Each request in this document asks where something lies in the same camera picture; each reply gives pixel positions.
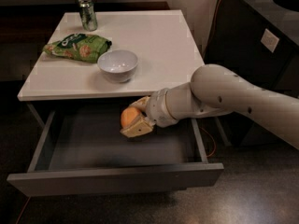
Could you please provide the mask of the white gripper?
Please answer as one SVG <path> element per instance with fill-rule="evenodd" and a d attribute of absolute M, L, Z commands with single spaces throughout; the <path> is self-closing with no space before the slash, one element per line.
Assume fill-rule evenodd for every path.
<path fill-rule="evenodd" d="M 166 95 L 168 89 L 154 92 L 150 97 L 144 96 L 130 104 L 131 107 L 145 112 L 147 116 L 139 114 L 132 117 L 121 117 L 121 134 L 133 138 L 151 133 L 155 124 L 161 128 L 172 126 L 178 123 L 173 118 L 166 106 Z"/>

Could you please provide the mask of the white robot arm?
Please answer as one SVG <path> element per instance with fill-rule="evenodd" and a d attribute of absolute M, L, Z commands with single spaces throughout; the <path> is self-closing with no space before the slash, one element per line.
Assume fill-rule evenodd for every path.
<path fill-rule="evenodd" d="M 137 137 L 181 119 L 217 117 L 236 112 L 299 148 L 299 99 L 257 87 L 233 71 L 206 64 L 189 82 L 162 89 L 131 103 L 137 115 L 121 134 Z"/>

